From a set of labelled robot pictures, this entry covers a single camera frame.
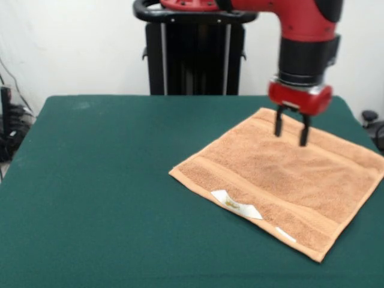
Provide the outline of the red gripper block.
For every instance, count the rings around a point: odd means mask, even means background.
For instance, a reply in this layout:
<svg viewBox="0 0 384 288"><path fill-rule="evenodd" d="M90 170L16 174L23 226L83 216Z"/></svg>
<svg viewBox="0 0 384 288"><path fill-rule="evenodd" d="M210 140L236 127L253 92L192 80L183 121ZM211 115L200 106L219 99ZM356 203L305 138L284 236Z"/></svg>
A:
<svg viewBox="0 0 384 288"><path fill-rule="evenodd" d="M287 109L286 106L297 109L302 113L302 123L304 125L299 145L305 147L311 127L311 116L319 115L328 108L332 99L332 87L322 84L308 89L298 89L273 79L269 82L268 95L272 102L279 105L276 110L274 134L277 137L281 136L282 116Z"/></svg>

